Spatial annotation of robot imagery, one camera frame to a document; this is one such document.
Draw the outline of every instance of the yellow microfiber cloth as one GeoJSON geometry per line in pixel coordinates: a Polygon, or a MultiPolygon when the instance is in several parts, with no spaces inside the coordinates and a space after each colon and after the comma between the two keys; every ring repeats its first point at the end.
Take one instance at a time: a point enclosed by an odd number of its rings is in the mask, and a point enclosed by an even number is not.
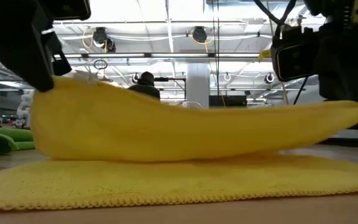
{"type": "Polygon", "coordinates": [[[31,113],[36,148],[52,160],[0,171],[0,210],[358,192],[358,164],[275,153],[358,123],[351,101],[186,110],[56,78],[31,113]]]}

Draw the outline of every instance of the hanging cable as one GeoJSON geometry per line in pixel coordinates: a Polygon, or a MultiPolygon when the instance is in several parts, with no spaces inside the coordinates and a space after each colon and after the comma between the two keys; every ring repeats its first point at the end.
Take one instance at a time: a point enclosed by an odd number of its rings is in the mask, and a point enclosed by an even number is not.
{"type": "Polygon", "coordinates": [[[270,19],[270,21],[273,21],[273,22],[275,22],[277,24],[275,36],[279,37],[280,36],[280,30],[281,30],[280,27],[282,25],[285,25],[285,20],[287,19],[288,15],[292,11],[292,9],[295,7],[296,0],[290,0],[290,2],[287,5],[287,8],[285,8],[284,14],[281,17],[281,19],[277,19],[277,17],[275,17],[270,12],[270,10],[269,10],[269,2],[268,1],[266,1],[267,8],[263,5],[263,3],[260,0],[254,0],[254,2],[259,7],[259,9],[262,10],[262,12],[264,12],[267,15],[267,17],[270,19]]]}
{"type": "Polygon", "coordinates": [[[298,101],[299,96],[301,95],[301,92],[302,92],[302,90],[303,90],[303,87],[305,87],[306,82],[308,81],[308,78],[309,78],[309,77],[306,77],[305,80],[303,80],[302,86],[301,86],[301,88],[299,89],[298,94],[296,95],[295,101],[293,102],[294,105],[295,105],[296,102],[298,101]]]}
{"type": "Polygon", "coordinates": [[[92,32],[92,36],[91,36],[91,44],[88,46],[88,45],[85,44],[85,40],[84,40],[85,39],[85,32],[86,32],[87,29],[88,28],[84,29],[84,32],[82,34],[82,44],[84,45],[84,47],[86,47],[88,49],[88,48],[91,48],[92,45],[93,45],[93,32],[92,32]]]}
{"type": "MultiPolygon", "coordinates": [[[[218,97],[221,95],[219,90],[219,0],[216,1],[217,10],[218,10],[218,50],[216,50],[216,31],[215,31],[215,11],[214,11],[214,0],[212,0],[212,23],[213,23],[213,40],[214,40],[214,51],[215,51],[215,64],[216,64],[216,87],[218,91],[218,97]]],[[[226,103],[224,102],[224,98],[222,97],[223,106],[226,107],[226,103]]]]}
{"type": "Polygon", "coordinates": [[[283,25],[282,22],[280,21],[280,19],[277,19],[277,17],[275,17],[264,5],[260,0],[254,0],[255,4],[259,7],[260,10],[262,10],[262,12],[264,12],[264,14],[266,14],[266,16],[268,16],[268,18],[275,22],[277,25],[281,26],[283,25]]]}
{"type": "MultiPolygon", "coordinates": [[[[218,55],[215,55],[217,56],[218,58],[218,70],[217,70],[217,74],[219,74],[219,71],[221,70],[221,59],[220,59],[220,51],[221,51],[221,26],[220,26],[220,19],[219,19],[219,0],[216,1],[216,4],[218,5],[218,55]]],[[[224,98],[223,98],[223,95],[221,95],[222,97],[222,102],[223,102],[223,106],[226,107],[226,102],[224,101],[224,98]]]]}
{"type": "MultiPolygon", "coordinates": [[[[292,10],[292,9],[288,10],[288,8],[290,8],[289,5],[291,4],[292,1],[294,1],[294,0],[291,0],[290,3],[288,3],[287,8],[285,9],[284,15],[283,15],[283,17],[281,18],[281,19],[283,19],[284,21],[287,19],[288,14],[289,14],[290,11],[292,10]]],[[[267,11],[270,13],[269,0],[266,0],[266,6],[267,6],[267,11]]],[[[269,17],[269,22],[270,22],[270,31],[271,31],[272,36],[273,36],[273,23],[272,23],[272,19],[271,19],[270,17],[269,17]]],[[[277,36],[277,31],[278,31],[278,35],[280,35],[280,28],[279,28],[279,27],[280,27],[280,25],[277,24],[277,29],[276,29],[276,33],[275,33],[276,36],[277,36]]],[[[284,83],[281,83],[281,84],[282,84],[282,87],[283,87],[283,95],[284,95],[285,103],[286,103],[287,105],[289,105],[290,102],[288,101],[288,95],[287,95],[287,91],[285,90],[285,85],[284,85],[284,83]]]]}

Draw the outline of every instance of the table surface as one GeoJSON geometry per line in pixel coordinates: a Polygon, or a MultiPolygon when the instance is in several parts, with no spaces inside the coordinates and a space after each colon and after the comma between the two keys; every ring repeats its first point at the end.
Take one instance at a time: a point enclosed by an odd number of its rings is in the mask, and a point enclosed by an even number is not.
{"type": "MultiPolygon", "coordinates": [[[[283,152],[358,163],[358,148],[311,146],[283,152]]],[[[42,161],[38,151],[0,156],[0,170],[42,161]]],[[[225,203],[0,212],[0,223],[358,223],[358,194],[291,197],[225,203]]]]}

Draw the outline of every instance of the white pillar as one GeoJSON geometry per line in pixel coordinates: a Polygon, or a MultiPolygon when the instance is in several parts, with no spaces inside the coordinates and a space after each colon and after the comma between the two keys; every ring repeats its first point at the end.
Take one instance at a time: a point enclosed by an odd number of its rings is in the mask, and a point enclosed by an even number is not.
{"type": "Polygon", "coordinates": [[[187,101],[197,101],[205,109],[209,108],[209,68],[207,63],[187,65],[187,101]]]}

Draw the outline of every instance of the fluorescent light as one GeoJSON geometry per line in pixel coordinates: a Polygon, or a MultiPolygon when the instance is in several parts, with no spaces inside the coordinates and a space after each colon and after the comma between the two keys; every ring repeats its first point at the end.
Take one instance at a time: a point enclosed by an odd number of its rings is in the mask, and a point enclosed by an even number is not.
{"type": "Polygon", "coordinates": [[[16,82],[8,82],[8,81],[0,81],[0,84],[7,85],[10,87],[22,87],[22,85],[16,83],[16,82]]]}
{"type": "Polygon", "coordinates": [[[266,103],[259,103],[259,102],[254,103],[254,102],[249,102],[249,103],[247,103],[247,104],[266,104],[266,103]]]}
{"type": "Polygon", "coordinates": [[[152,54],[152,57],[208,57],[208,54],[152,54]]]}
{"type": "Polygon", "coordinates": [[[19,91],[18,89],[0,89],[0,91],[19,91]]]}
{"type": "Polygon", "coordinates": [[[80,58],[82,55],[80,54],[66,54],[66,58],[80,58]]]}
{"type": "Polygon", "coordinates": [[[249,53],[249,54],[216,54],[217,57],[247,57],[247,58],[257,58],[259,54],[249,53]]]}
{"type": "Polygon", "coordinates": [[[162,101],[185,101],[184,98],[161,98],[162,101]]]}
{"type": "MultiPolygon", "coordinates": [[[[283,89],[268,89],[268,88],[219,88],[219,91],[283,91],[283,89]]],[[[300,89],[286,89],[286,91],[299,91],[300,89]]]]}
{"type": "Polygon", "coordinates": [[[263,34],[261,34],[260,36],[261,37],[266,37],[266,38],[273,38],[271,35],[263,35],[263,34]]]}
{"type": "Polygon", "coordinates": [[[89,51],[87,51],[86,49],[80,49],[80,50],[85,51],[86,53],[89,53],[89,51]]]}
{"type": "Polygon", "coordinates": [[[181,88],[159,88],[161,91],[183,91],[181,88]]]}
{"type": "Polygon", "coordinates": [[[129,57],[144,57],[144,54],[88,54],[90,58],[129,58],[129,57]]]}

